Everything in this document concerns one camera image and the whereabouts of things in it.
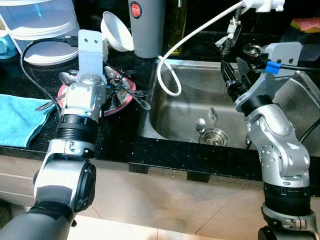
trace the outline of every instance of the white bowl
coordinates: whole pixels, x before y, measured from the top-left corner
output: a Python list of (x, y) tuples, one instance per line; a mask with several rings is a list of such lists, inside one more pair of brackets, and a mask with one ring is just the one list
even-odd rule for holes
[(103, 13), (101, 32), (104, 45), (107, 41), (119, 52), (134, 50), (134, 41), (126, 25), (109, 11)]

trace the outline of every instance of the sink basin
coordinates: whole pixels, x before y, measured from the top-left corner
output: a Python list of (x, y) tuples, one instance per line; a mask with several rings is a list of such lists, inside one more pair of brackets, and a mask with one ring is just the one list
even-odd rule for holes
[[(171, 60), (168, 62), (178, 75), (182, 93), (178, 97), (166, 94), (160, 87), (156, 68), (151, 75), (153, 93), (147, 98), (151, 110), (142, 116), (139, 134), (146, 138), (166, 139), (189, 143), (205, 143), (195, 129), (198, 119), (203, 118), (206, 128), (222, 131), (227, 138), (226, 146), (246, 148), (245, 116), (237, 112), (234, 103), (225, 91), (220, 62)], [(173, 92), (175, 82), (166, 69), (162, 68), (162, 79)], [(296, 72), (276, 94), (273, 102), (280, 105), (284, 114), (295, 127), (297, 138), (319, 118), (320, 91), (304, 72)], [(214, 123), (210, 108), (218, 115)], [(303, 143), (311, 156), (320, 156), (320, 129), (317, 127)]]

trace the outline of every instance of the granite countertop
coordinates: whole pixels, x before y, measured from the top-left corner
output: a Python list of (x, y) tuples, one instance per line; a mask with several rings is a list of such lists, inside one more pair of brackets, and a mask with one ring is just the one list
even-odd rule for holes
[[(185, 44), (179, 59), (194, 61), (219, 62), (221, 60), (214, 42), (219, 33), (204, 32)], [(266, 45), (277, 42), (279, 36), (255, 36), (243, 34), (234, 48), (234, 56), (242, 55), (242, 47), (248, 43)], [(8, 94), (28, 98), (45, 98), (36, 87), (24, 76), (20, 65), (20, 56), (0, 61), (0, 94)], [(135, 70), (134, 78), (137, 88), (149, 87), (150, 76), (155, 59), (142, 59), (133, 52), (116, 52), (111, 50), (108, 63), (123, 71)], [(48, 92), (56, 96), (61, 86), (58, 79), (60, 72), (78, 69), (78, 60), (58, 66), (31, 67), (28, 70), (38, 83)], [(258, 153), (232, 147), (210, 146), (188, 142), (144, 138), (138, 135), (139, 122), (143, 109), (131, 101), (121, 111), (104, 117), (99, 121), (95, 158), (102, 161), (128, 163), (137, 166), (154, 166), (213, 174), (219, 176), (261, 181), (261, 166)], [(57, 112), (51, 113), (41, 132), (26, 148), (0, 146), (0, 155), (29, 158), (42, 161), (45, 157), (49, 141), (55, 137), (58, 125)], [(311, 194), (320, 196), (320, 158), (311, 157), (310, 186)]]

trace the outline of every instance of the gray bottle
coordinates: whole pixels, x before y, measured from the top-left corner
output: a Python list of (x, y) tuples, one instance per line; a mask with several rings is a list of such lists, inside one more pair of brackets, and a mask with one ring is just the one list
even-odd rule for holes
[(156, 58), (162, 52), (166, 0), (128, 0), (134, 53)]

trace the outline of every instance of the sink drain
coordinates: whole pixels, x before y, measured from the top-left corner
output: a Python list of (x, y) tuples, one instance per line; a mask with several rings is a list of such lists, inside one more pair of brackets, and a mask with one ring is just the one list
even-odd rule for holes
[(229, 136), (219, 128), (207, 128), (199, 137), (200, 144), (216, 145), (227, 147), (230, 144)]

